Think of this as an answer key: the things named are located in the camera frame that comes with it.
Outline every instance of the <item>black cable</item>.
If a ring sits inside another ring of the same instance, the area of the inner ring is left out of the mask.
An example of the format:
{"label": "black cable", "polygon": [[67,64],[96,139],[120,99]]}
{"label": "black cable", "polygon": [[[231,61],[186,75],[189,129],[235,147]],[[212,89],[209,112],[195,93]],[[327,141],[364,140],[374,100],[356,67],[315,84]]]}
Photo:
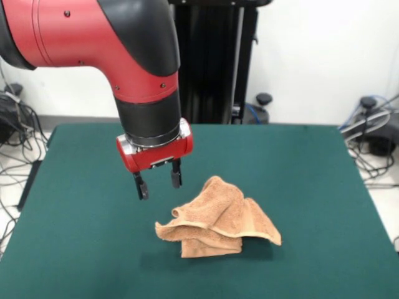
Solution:
{"label": "black cable", "polygon": [[11,215],[11,213],[7,210],[5,205],[2,203],[1,196],[0,196],[0,206],[4,209],[4,212],[11,218],[12,221],[16,222],[16,219]]}
{"label": "black cable", "polygon": [[366,140],[367,124],[368,123],[367,123],[367,117],[366,117],[364,127],[362,130],[362,134],[357,138],[357,140],[360,139],[360,141],[358,141],[356,147],[349,146],[349,150],[353,153],[353,155],[351,155],[351,157],[353,158],[353,160],[356,164],[356,167],[358,167],[358,169],[360,169],[362,171],[367,172],[367,174],[368,174],[368,178],[364,179],[364,182],[367,182],[371,179],[376,179],[380,176],[383,176],[384,174],[386,174],[388,172],[388,170],[395,163],[395,159],[391,154],[392,140],[390,140],[390,143],[389,143],[389,147],[388,147],[388,151],[387,151],[387,163],[385,166],[374,167],[368,161],[363,159],[363,157],[361,155],[365,154],[362,150],[363,150],[364,142]]}
{"label": "black cable", "polygon": [[2,156],[5,156],[5,157],[7,157],[7,158],[9,158],[9,159],[12,159],[12,160],[16,160],[16,161],[18,161],[18,162],[22,162],[22,163],[25,163],[25,162],[26,162],[26,161],[24,161],[24,160],[22,160],[22,159],[15,158],[15,157],[13,157],[13,156],[10,156],[10,155],[8,155],[8,154],[4,154],[4,153],[2,153],[2,152],[0,152],[0,154],[1,154]]}
{"label": "black cable", "polygon": [[385,107],[385,106],[391,104],[392,102],[394,102],[395,100],[398,100],[398,99],[399,99],[399,94],[395,95],[393,98],[389,99],[387,102],[381,104],[378,108]]}

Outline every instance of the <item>towel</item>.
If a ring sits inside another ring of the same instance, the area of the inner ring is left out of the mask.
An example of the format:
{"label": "towel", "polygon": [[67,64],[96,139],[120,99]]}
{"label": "towel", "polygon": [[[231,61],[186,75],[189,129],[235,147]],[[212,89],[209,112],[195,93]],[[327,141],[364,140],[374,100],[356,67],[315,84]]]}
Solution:
{"label": "towel", "polygon": [[213,176],[191,202],[172,210],[167,225],[155,223],[157,236],[181,241],[181,257],[238,254],[242,237],[259,237],[281,245],[281,235],[270,218],[235,185]]}

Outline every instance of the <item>red robot arm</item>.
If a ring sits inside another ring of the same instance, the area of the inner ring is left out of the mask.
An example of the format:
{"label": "red robot arm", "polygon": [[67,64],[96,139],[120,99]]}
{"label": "red robot arm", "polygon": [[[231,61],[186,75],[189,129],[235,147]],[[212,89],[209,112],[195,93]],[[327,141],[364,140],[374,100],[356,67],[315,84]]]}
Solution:
{"label": "red robot arm", "polygon": [[0,55],[23,68],[88,65],[113,89],[125,134],[117,147],[148,198],[140,171],[191,153],[181,119],[175,25],[166,0],[0,0]]}

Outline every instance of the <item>green tabletop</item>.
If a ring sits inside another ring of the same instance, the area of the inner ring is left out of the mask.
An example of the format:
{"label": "green tabletop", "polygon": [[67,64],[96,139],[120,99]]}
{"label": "green tabletop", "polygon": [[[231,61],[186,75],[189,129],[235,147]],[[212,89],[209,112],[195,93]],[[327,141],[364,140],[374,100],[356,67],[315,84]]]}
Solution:
{"label": "green tabletop", "polygon": [[[399,298],[399,259],[344,142],[329,126],[193,126],[183,187],[143,172],[139,201],[117,124],[63,125],[0,263],[0,298]],[[282,247],[181,259],[155,235],[213,175],[270,216]]]}

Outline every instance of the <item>cable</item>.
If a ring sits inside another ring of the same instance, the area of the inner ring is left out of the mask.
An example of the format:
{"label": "cable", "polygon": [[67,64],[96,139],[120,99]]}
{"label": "cable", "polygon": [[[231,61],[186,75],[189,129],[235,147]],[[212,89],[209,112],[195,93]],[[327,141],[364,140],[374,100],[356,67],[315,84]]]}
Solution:
{"label": "cable", "polygon": [[3,69],[2,69],[2,59],[1,58],[0,58],[0,75],[1,75],[1,77],[3,79],[3,81],[4,81],[4,84],[6,84],[6,86],[8,88],[10,88],[11,92],[13,94],[15,94],[15,91],[14,91],[13,87],[10,84],[7,83],[6,76],[4,75],[4,72],[3,72]]}
{"label": "cable", "polygon": [[393,98],[391,98],[389,101],[387,101],[386,103],[380,105],[378,108],[382,108],[385,107],[387,105],[390,105],[392,102],[394,102],[395,100],[399,99],[399,94],[395,95]]}
{"label": "cable", "polygon": [[4,212],[11,218],[12,221],[16,222],[16,219],[11,215],[11,213],[7,210],[5,205],[2,203],[1,196],[0,196],[0,206],[4,209]]}
{"label": "cable", "polygon": [[369,97],[372,97],[374,99],[379,99],[379,100],[383,100],[385,102],[385,105],[388,105],[389,108],[392,109],[391,103],[387,100],[387,98],[382,97],[381,95],[370,95]]}
{"label": "cable", "polygon": [[9,156],[8,154],[4,154],[4,153],[2,153],[2,152],[0,152],[0,154],[1,154],[2,156],[5,156],[5,157],[7,157],[7,158],[9,158],[9,159],[16,160],[16,161],[18,161],[18,162],[22,162],[22,163],[25,163],[25,162],[26,162],[26,161],[24,161],[24,160],[22,160],[22,159],[15,158],[15,157],[13,157],[13,156]]}
{"label": "cable", "polygon": [[398,188],[399,184],[365,184],[368,189],[393,189]]}
{"label": "cable", "polygon": [[[392,111],[385,110],[385,111],[378,112],[376,114],[371,115],[370,117],[367,118],[367,121],[375,120],[376,118],[380,118],[380,117],[383,117],[385,115],[397,114],[397,113],[399,113],[399,110],[392,110]],[[364,124],[365,122],[366,122],[366,120],[364,120],[364,119],[363,120],[359,120],[356,123],[354,123],[353,125],[348,126],[348,127],[344,128],[344,129],[342,129],[340,131],[341,131],[341,133],[346,133],[346,132],[348,132],[348,131],[350,131],[350,130],[352,130],[352,129],[354,129],[354,128],[362,125],[362,124]]]}
{"label": "cable", "polygon": [[[378,129],[380,129],[380,128],[382,128],[383,126],[385,126],[385,125],[389,122],[390,119],[391,119],[391,113],[390,113],[390,114],[387,114],[386,119],[385,119],[384,121],[382,121],[379,125],[374,126],[373,128],[367,129],[364,133],[371,133],[371,132],[377,131]],[[353,135],[347,137],[347,138],[345,139],[345,142],[349,142],[349,141],[351,141],[351,140],[353,140],[353,139],[355,139],[355,138],[357,138],[357,137],[359,137],[359,136],[362,136],[364,133],[356,133],[356,134],[353,134]]]}
{"label": "cable", "polygon": [[252,107],[250,104],[246,104],[246,107],[249,109],[249,111],[251,111],[252,115],[254,116],[254,118],[256,120],[256,123],[258,125],[260,125],[261,121],[259,120],[259,117],[257,117],[257,113],[256,113],[254,107]]}
{"label": "cable", "polygon": [[346,128],[346,126],[349,124],[350,120],[355,116],[357,110],[360,108],[360,104],[357,104],[357,106],[355,107],[355,109],[352,111],[352,113],[349,115],[349,117],[347,118],[347,120],[344,121],[344,123],[338,127],[338,130],[342,130],[344,128]]}

